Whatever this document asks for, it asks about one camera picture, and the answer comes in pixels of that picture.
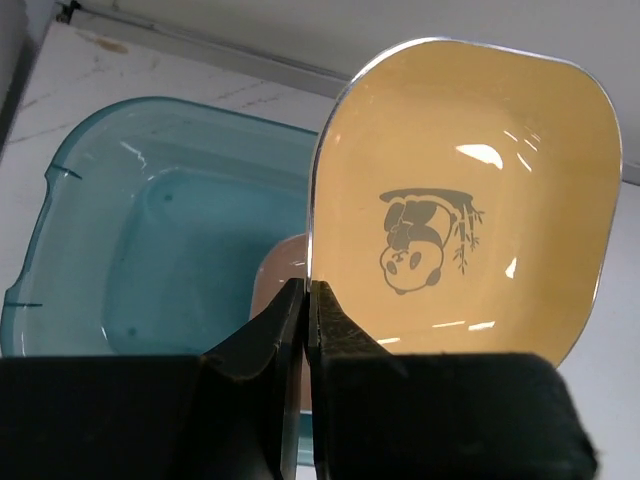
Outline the brown panda plate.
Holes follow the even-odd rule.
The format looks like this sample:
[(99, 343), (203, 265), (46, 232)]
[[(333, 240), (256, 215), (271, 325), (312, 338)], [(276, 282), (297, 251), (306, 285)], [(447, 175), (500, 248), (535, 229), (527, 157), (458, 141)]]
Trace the brown panda plate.
[(276, 244), (261, 262), (254, 281), (249, 319), (259, 315), (289, 279), (306, 276), (307, 237), (295, 235)]

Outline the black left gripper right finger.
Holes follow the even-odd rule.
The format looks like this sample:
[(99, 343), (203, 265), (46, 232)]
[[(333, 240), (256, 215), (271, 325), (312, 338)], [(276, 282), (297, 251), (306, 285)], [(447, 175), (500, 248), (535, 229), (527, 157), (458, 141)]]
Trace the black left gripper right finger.
[(567, 386), (528, 353), (394, 355), (310, 288), (307, 354), (321, 479), (593, 479)]

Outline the yellow plate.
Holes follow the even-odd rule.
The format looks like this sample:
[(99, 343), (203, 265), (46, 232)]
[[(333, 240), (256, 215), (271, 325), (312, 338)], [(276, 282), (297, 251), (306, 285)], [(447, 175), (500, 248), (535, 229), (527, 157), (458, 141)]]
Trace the yellow plate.
[(307, 285), (390, 353), (559, 365), (593, 309), (622, 153), (609, 95), (572, 62), (450, 38), (393, 46), (319, 135)]

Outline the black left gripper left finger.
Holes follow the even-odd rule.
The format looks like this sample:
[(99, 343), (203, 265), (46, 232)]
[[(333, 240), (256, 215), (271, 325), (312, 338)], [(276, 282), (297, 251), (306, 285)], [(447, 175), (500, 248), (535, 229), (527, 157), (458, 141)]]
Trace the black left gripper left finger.
[(304, 285), (196, 356), (5, 358), (5, 479), (292, 479)]

